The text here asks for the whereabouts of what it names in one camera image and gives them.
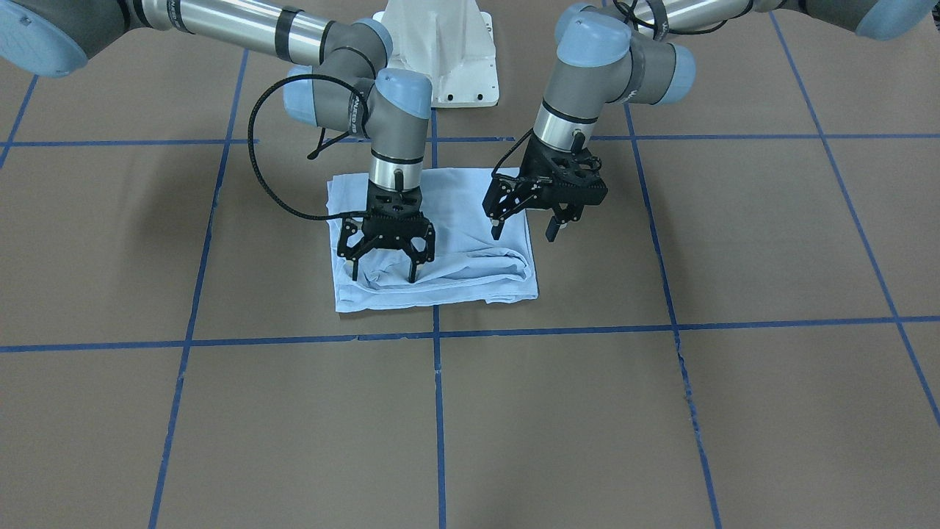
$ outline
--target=cloth fold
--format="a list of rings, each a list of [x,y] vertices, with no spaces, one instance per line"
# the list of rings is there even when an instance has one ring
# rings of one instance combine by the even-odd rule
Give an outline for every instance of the cloth fold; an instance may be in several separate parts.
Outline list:
[[[514,169],[503,169],[510,173]],[[490,219],[480,203],[490,170],[439,168],[421,172],[421,211],[434,224],[434,261],[408,282],[411,261],[403,251],[375,249],[353,267],[337,257],[341,220],[331,220],[330,246],[338,313],[364,309],[428,307],[462,301],[513,303],[539,296],[525,213],[509,218],[500,240],[490,235]],[[327,183],[330,214],[366,207],[368,175],[342,174]]]

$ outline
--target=light blue cloth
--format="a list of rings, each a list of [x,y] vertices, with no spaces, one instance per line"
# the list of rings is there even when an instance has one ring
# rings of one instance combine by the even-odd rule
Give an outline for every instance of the light blue cloth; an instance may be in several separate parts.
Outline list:
[[[516,169],[503,169],[514,175]],[[532,259],[525,214],[512,216],[500,240],[490,235],[492,224],[483,215],[483,195],[490,170],[476,168],[425,169],[421,173],[421,211],[437,234],[434,261],[408,282],[411,261],[401,250],[375,249],[359,261],[359,281],[353,266],[337,257],[341,220],[331,220],[333,284],[338,313],[364,309],[404,309],[462,301],[513,303],[535,299],[539,287]],[[366,207],[366,173],[343,174],[327,183],[330,214]]]

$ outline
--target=light blue joint cap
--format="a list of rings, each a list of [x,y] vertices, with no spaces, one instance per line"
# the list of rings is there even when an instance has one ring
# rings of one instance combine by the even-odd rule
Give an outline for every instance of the light blue joint cap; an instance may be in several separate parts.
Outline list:
[[[431,118],[431,80],[423,73],[383,68],[375,88],[389,103],[422,120]]]
[[[313,73],[312,66],[295,66],[289,75]],[[303,123],[317,126],[317,111],[313,107],[313,81],[305,79],[284,86],[284,109],[288,116]]]
[[[75,40],[10,0],[0,0],[0,56],[44,77],[65,77],[88,64]]]
[[[935,0],[879,0],[855,29],[855,34],[891,40],[910,31],[936,6]]]
[[[392,59],[393,51],[392,34],[388,32],[388,28],[374,19],[359,19],[353,22],[353,24],[362,24],[371,27],[372,31],[379,36],[379,39],[382,39],[382,44],[385,45],[385,64],[388,64],[388,61]]]
[[[630,27],[598,13],[579,13],[568,23],[558,45],[558,58],[576,68],[613,64],[630,51]]]
[[[669,83],[669,88],[666,89],[666,95],[653,105],[681,101],[696,82],[696,58],[692,55],[692,52],[679,44],[669,45],[676,49],[676,71],[672,73],[672,82]]]
[[[558,24],[555,24],[555,44],[561,43],[561,38],[565,36],[565,30],[568,29],[568,24],[572,23],[572,19],[576,17],[578,13],[590,7],[591,4],[587,2],[578,2],[561,13],[561,16],[558,17]]]

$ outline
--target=white plastic mount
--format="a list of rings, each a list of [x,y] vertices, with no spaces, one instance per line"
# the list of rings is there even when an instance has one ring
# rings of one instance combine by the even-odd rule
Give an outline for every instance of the white plastic mount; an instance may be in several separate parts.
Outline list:
[[[373,16],[392,34],[391,68],[431,79],[436,108],[493,106],[499,101],[493,17],[476,0],[389,0]]]

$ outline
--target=blue tape grid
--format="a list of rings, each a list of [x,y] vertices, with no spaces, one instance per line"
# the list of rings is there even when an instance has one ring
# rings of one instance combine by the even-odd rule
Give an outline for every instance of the blue tape grid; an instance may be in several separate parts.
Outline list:
[[[0,354],[2,353],[30,353],[30,352],[50,352],[50,351],[80,351],[80,350],[102,350],[102,349],[158,349],[158,348],[182,348],[180,357],[180,370],[177,378],[177,387],[174,393],[173,405],[171,407],[170,419],[167,424],[167,435],[164,441],[164,454],[161,460],[160,470],[158,472],[157,486],[154,491],[153,505],[150,513],[149,528],[154,529],[159,516],[160,504],[163,497],[163,489],[166,478],[166,470],[169,463],[169,456],[172,449],[173,434],[176,427],[176,419],[179,414],[180,399],[182,395],[184,375],[186,365],[189,359],[189,352],[192,347],[212,347],[227,345],[278,345],[278,344],[319,344],[319,343],[341,343],[352,341],[388,341],[388,340],[432,340],[434,350],[434,380],[435,380],[435,410],[437,424],[437,468],[438,468],[438,515],[439,527],[445,529],[447,526],[447,497],[446,497],[446,472],[445,472],[445,443],[444,443],[444,407],[443,407],[443,383],[442,383],[442,362],[441,362],[441,340],[476,338],[487,336],[544,336],[560,334],[606,334],[606,333],[634,333],[634,332],[672,332],[677,356],[680,363],[683,383],[685,385],[686,397],[689,404],[690,416],[693,423],[693,429],[697,440],[699,457],[702,464],[702,471],[705,476],[706,487],[709,494],[710,503],[713,511],[713,523],[716,529],[721,528],[721,518],[714,492],[711,472],[708,465],[707,455],[704,449],[704,443],[701,438],[700,429],[697,423],[697,410],[692,399],[692,387],[688,371],[685,368],[684,357],[682,356],[681,332],[687,330],[718,330],[718,329],[785,329],[785,328],[807,328],[807,327],[832,327],[832,326],[856,326],[856,325],[884,325],[893,324],[897,327],[901,340],[907,350],[912,365],[915,368],[917,377],[921,383],[924,394],[931,407],[934,418],[940,425],[940,410],[938,410],[936,401],[933,397],[930,386],[924,377],[920,367],[917,355],[908,339],[904,324],[906,323],[937,323],[940,322],[940,315],[921,315],[921,316],[900,316],[894,301],[888,291],[881,268],[875,259],[874,252],[871,249],[869,240],[865,235],[863,225],[854,209],[854,205],[849,194],[841,171],[838,168],[835,156],[829,146],[829,139],[918,139],[918,138],[940,138],[940,134],[831,134],[824,132],[819,118],[816,115],[815,108],[809,99],[809,95],[803,79],[796,67],[795,61],[790,52],[790,48],[784,38],[783,32],[771,13],[771,20],[775,32],[783,46],[784,52],[790,62],[791,69],[796,77],[799,88],[807,104],[807,109],[816,125],[817,134],[812,135],[638,135],[635,132],[633,120],[626,109],[626,119],[628,122],[628,136],[593,136],[594,141],[626,141],[630,142],[634,149],[634,158],[637,165],[637,173],[640,178],[641,188],[643,190],[644,203],[647,207],[650,219],[650,236],[653,239],[653,245],[660,263],[660,271],[663,279],[664,295],[666,296],[666,305],[669,311],[669,325],[659,326],[623,326],[623,327],[597,327],[597,328],[559,328],[559,329],[486,329],[486,330],[466,330],[466,331],[441,331],[440,329],[440,307],[433,308],[433,331],[432,332],[404,332],[404,333],[385,333],[385,334],[363,334],[363,335],[337,335],[337,336],[296,336],[296,337],[271,337],[271,338],[248,338],[248,339],[218,339],[218,340],[196,340],[193,338],[196,314],[198,311],[199,297],[201,295],[202,284],[205,278],[206,264],[208,262],[209,250],[212,241],[212,221],[215,210],[218,205],[219,190],[224,179],[225,168],[229,149],[232,145],[243,145],[244,139],[233,138],[233,128],[235,115],[237,113],[238,102],[241,97],[244,72],[247,65],[248,52],[245,51],[242,58],[242,65],[239,71],[238,82],[235,95],[232,102],[229,116],[229,124],[226,138],[224,139],[166,139],[166,140],[97,140],[97,141],[16,141],[16,134],[23,121],[24,114],[33,96],[38,78],[33,77],[29,87],[23,97],[16,120],[10,130],[8,138],[0,142],[3,150],[0,152],[0,168],[4,166],[8,153],[13,148],[42,148],[42,147],[98,147],[98,146],[148,146],[148,145],[223,145],[223,154],[220,161],[219,172],[216,180],[215,192],[213,194],[212,205],[209,216],[209,223],[206,230],[206,238],[203,245],[203,253],[200,261],[199,271],[196,280],[196,289],[194,291],[192,312],[186,331],[186,339],[181,341],[154,341],[154,342],[115,342],[115,343],[97,343],[97,344],[50,344],[50,345],[0,345]],[[675,315],[674,305],[672,303],[671,292],[668,286],[668,276],[666,273],[666,262],[659,245],[658,234],[656,232],[655,217],[653,214],[650,196],[646,185],[645,174],[642,168],[642,159],[639,152],[638,142],[640,141],[663,141],[663,140],[806,140],[819,139],[825,147],[832,169],[838,180],[839,188],[843,198],[849,207],[851,215],[859,236],[862,239],[869,260],[878,278],[879,284],[885,295],[891,317],[887,318],[845,318],[845,319],[819,319],[819,320],[797,320],[797,321],[758,321],[758,322],[727,322],[727,323],[705,323],[705,324],[680,324]],[[431,144],[431,166],[438,166],[438,144],[454,142],[513,142],[516,138],[512,136],[452,136],[439,137],[437,134],[437,112],[433,111],[431,116],[431,137],[428,138]],[[349,139],[344,142],[361,142],[362,140]]]

